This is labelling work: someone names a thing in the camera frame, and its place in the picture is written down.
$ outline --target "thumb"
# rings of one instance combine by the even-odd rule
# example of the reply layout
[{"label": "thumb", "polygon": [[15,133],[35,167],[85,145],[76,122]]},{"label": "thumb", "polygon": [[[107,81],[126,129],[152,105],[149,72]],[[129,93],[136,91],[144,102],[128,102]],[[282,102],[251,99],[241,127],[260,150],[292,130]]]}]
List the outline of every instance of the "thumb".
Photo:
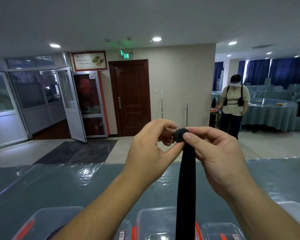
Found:
[{"label": "thumb", "polygon": [[183,134],[184,140],[191,145],[194,149],[196,149],[203,158],[213,157],[214,152],[216,150],[216,146],[211,143],[202,140],[195,134],[190,132],[186,132]]},{"label": "thumb", "polygon": [[168,165],[170,165],[179,156],[184,145],[184,142],[176,143],[173,147],[163,153],[164,159],[168,163]]}]

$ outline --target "metal pole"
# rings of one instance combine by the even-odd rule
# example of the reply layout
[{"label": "metal pole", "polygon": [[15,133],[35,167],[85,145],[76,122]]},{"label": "metal pole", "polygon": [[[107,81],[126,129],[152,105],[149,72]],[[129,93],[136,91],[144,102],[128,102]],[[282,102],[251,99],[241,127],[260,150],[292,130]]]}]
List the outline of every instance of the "metal pole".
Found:
[{"label": "metal pole", "polygon": [[161,118],[164,118],[164,99],[162,97],[162,90],[161,90]]},{"label": "metal pole", "polygon": [[188,103],[187,103],[187,117],[186,117],[186,120],[185,120],[185,126],[188,126]]}]

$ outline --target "green exit sign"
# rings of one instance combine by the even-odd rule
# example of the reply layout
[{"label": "green exit sign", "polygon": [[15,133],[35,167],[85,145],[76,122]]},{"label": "green exit sign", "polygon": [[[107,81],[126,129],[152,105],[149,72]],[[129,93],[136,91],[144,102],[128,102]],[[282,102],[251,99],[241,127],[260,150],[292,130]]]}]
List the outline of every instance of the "green exit sign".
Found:
[{"label": "green exit sign", "polygon": [[122,56],[124,59],[129,59],[129,54],[125,54],[122,50],[121,50],[121,56]]}]

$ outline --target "dark pants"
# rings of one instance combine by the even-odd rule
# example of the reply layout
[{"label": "dark pants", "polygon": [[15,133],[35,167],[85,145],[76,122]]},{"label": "dark pants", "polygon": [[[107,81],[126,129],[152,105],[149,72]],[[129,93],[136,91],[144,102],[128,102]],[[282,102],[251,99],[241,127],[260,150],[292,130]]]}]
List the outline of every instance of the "dark pants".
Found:
[{"label": "dark pants", "polygon": [[242,116],[236,116],[230,113],[222,113],[220,120],[220,130],[238,139],[241,121]]}]

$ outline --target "door handle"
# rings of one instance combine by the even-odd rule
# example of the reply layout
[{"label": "door handle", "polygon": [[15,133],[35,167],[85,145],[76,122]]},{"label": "door handle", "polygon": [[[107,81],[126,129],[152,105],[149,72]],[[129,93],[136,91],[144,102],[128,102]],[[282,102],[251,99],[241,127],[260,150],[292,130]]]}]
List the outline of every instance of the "door handle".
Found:
[{"label": "door handle", "polygon": [[119,104],[119,109],[121,108],[121,98],[120,97],[118,97],[118,104]]}]

